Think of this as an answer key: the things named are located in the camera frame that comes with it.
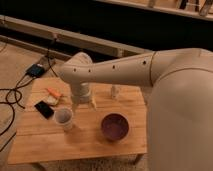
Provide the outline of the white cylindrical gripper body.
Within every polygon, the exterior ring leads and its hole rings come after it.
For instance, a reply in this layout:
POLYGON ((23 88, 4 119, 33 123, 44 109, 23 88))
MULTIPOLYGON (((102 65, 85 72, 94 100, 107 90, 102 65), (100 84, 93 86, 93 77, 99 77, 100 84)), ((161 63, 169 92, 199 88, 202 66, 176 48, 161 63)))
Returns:
POLYGON ((70 86, 71 99, 73 103, 84 104, 91 100, 91 89, 89 83, 73 84, 70 86))

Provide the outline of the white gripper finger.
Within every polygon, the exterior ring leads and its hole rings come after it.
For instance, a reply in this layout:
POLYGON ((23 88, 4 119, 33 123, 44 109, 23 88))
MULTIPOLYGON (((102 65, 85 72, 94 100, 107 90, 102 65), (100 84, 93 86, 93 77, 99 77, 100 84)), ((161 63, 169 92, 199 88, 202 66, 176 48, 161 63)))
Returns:
POLYGON ((75 114, 76 113, 76 110, 77 110, 77 108, 78 108, 78 106, 79 106, 79 104, 78 103, 72 103, 72 112, 73 112, 73 114, 75 114))
POLYGON ((92 101, 91 101, 91 106, 94 110, 97 110, 97 104, 96 104, 96 101, 94 99, 92 99, 92 101))

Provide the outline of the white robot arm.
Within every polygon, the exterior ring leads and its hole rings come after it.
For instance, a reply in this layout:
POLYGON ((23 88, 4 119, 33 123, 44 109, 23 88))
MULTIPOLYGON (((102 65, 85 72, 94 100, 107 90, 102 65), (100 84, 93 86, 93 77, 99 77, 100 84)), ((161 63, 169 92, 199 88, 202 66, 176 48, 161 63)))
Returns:
POLYGON ((149 171, 213 171, 213 53, 186 48, 94 63, 80 52, 59 77, 77 103, 89 99, 91 83, 150 86, 149 171))

